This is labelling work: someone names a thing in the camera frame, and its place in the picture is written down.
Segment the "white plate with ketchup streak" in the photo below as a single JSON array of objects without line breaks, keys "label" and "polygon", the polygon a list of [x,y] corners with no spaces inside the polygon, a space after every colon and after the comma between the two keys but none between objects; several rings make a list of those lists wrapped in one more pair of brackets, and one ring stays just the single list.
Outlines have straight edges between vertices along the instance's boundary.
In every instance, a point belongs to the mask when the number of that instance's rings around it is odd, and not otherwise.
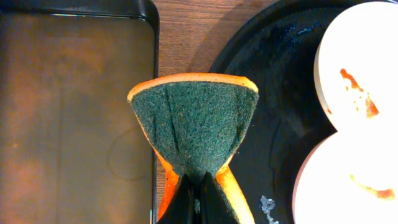
[{"label": "white plate with ketchup streak", "polygon": [[397,138],[337,132],[299,169],[295,224],[397,223]]}]

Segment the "cream plate with ketchup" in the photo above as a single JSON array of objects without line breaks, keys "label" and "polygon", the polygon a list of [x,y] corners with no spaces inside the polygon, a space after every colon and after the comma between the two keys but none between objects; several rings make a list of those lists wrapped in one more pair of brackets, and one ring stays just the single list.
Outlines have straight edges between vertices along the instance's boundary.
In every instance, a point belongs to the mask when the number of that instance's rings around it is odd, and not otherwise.
[{"label": "cream plate with ketchup", "polygon": [[397,127],[397,4],[373,1],[338,14],[314,63],[317,92],[339,131]]}]

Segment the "green and orange sponge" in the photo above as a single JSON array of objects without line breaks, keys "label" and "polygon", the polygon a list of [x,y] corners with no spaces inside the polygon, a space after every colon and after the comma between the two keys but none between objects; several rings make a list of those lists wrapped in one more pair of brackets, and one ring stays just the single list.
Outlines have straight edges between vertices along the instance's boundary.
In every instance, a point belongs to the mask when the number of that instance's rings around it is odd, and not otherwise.
[{"label": "green and orange sponge", "polygon": [[158,220],[187,174],[195,188],[200,223],[200,184],[209,172],[238,223],[253,223],[246,198],[230,167],[259,99],[246,77],[181,73],[136,85],[127,95],[144,136],[165,170]]}]

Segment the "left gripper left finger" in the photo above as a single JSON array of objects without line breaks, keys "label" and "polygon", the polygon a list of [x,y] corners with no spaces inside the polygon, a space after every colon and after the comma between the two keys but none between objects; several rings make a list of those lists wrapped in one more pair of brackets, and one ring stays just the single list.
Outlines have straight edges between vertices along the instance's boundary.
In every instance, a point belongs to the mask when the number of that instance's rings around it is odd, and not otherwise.
[{"label": "left gripper left finger", "polygon": [[177,191],[157,224],[194,224],[195,188],[187,174],[182,177]]}]

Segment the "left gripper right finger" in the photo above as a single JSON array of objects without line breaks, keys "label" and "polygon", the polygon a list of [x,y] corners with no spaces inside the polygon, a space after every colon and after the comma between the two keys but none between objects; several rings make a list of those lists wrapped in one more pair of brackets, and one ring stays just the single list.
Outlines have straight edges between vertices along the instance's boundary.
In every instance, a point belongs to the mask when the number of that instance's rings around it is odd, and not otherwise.
[{"label": "left gripper right finger", "polygon": [[238,224],[228,210],[213,176],[207,172],[200,184],[200,224]]}]

